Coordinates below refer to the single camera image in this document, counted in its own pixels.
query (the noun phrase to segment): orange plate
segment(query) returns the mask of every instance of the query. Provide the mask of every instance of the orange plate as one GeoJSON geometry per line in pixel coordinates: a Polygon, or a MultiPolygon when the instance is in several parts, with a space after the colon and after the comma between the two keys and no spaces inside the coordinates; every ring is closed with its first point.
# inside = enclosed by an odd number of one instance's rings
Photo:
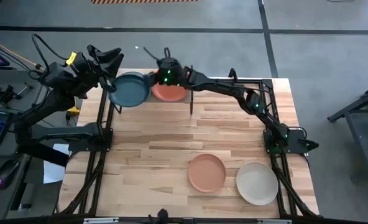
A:
{"type": "Polygon", "coordinates": [[[187,94],[188,90],[182,86],[168,86],[156,84],[152,87],[154,95],[164,101],[179,101],[182,100],[187,94]]]}
{"type": "Polygon", "coordinates": [[[196,156],[188,168],[188,177],[196,190],[204,193],[218,191],[226,180],[226,168],[215,155],[196,156]]]}

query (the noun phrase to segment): plate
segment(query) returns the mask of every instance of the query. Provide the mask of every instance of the plate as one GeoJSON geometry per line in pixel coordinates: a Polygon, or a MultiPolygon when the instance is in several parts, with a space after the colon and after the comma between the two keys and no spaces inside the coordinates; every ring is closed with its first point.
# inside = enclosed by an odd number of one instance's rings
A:
{"type": "Polygon", "coordinates": [[[196,190],[211,193],[224,185],[226,168],[217,156],[201,154],[191,161],[188,177],[196,190]]]}
{"type": "Polygon", "coordinates": [[[278,180],[271,168],[261,162],[243,165],[236,176],[240,195],[254,205],[267,205],[278,193],[278,180]]]}
{"type": "Polygon", "coordinates": [[[113,82],[116,87],[114,93],[109,94],[109,100],[122,107],[134,107],[147,100],[150,88],[146,84],[143,74],[126,72],[118,76],[113,82]]]}
{"type": "Polygon", "coordinates": [[[174,102],[182,100],[188,94],[188,90],[182,86],[156,84],[152,87],[152,93],[160,100],[174,102]]]}

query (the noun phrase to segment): desk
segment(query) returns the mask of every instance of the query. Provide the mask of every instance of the desk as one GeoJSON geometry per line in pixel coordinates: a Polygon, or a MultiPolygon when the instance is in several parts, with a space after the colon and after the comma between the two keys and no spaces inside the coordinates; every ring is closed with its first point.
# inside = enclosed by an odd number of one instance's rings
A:
{"type": "MultiPolygon", "coordinates": [[[[273,79],[273,84],[281,122],[298,126],[288,79],[273,79]]],[[[78,125],[96,121],[101,93],[100,88],[88,92],[78,125]]],[[[264,125],[243,112],[234,98],[209,91],[195,92],[192,116],[189,109],[189,103],[144,103],[114,113],[113,145],[106,157],[97,216],[156,216],[165,208],[171,217],[278,218],[276,200],[266,206],[251,205],[236,189],[235,176],[242,165],[258,161],[270,166],[262,142],[264,125]],[[202,153],[218,156],[226,166],[226,181],[219,192],[203,194],[188,180],[190,161],[202,153]]],[[[60,208],[82,187],[88,156],[79,152],[67,165],[60,208]]],[[[289,154],[288,165],[293,188],[318,213],[306,161],[289,154]]],[[[287,193],[282,191],[290,211],[287,193]]],[[[90,190],[87,205],[91,198],[90,190]]]]}
{"type": "MultiPolygon", "coordinates": [[[[30,83],[35,88],[24,93],[21,100],[10,101],[9,105],[17,110],[27,110],[28,108],[30,108],[30,105],[34,101],[35,93],[39,83],[37,83],[35,80],[31,80],[28,77],[26,71],[0,70],[0,87],[2,87],[3,89],[5,89],[8,84],[10,84],[14,87],[14,91],[19,91],[23,89],[23,87],[25,87],[24,82],[30,83]]],[[[13,158],[13,155],[16,152],[16,148],[17,144],[14,133],[6,133],[2,144],[0,145],[0,152],[2,152],[0,153],[0,167],[8,159],[13,158]]],[[[25,165],[27,164],[28,159],[29,156],[27,155],[20,156],[20,167],[14,177],[14,180],[12,181],[12,184],[6,190],[0,190],[0,219],[5,218],[8,211],[10,210],[12,200],[21,182],[22,176],[25,171],[25,165]]]]}

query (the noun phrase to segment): white paper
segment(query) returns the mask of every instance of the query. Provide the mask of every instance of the white paper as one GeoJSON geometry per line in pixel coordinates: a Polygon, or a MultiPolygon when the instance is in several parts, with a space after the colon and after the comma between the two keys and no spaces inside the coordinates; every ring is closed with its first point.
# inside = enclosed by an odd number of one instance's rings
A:
{"type": "MultiPolygon", "coordinates": [[[[53,149],[65,154],[69,154],[68,144],[54,144],[53,149]]],[[[64,178],[65,167],[52,164],[51,162],[43,161],[44,175],[43,184],[54,183],[61,181],[64,178]]]]}

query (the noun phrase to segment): computer mouse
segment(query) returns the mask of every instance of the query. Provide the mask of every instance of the computer mouse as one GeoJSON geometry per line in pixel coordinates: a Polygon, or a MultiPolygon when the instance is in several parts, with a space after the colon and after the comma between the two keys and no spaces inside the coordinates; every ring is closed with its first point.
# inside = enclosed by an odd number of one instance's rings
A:
{"type": "Polygon", "coordinates": [[[0,190],[8,188],[14,179],[20,163],[14,159],[6,161],[0,167],[0,190]]]}

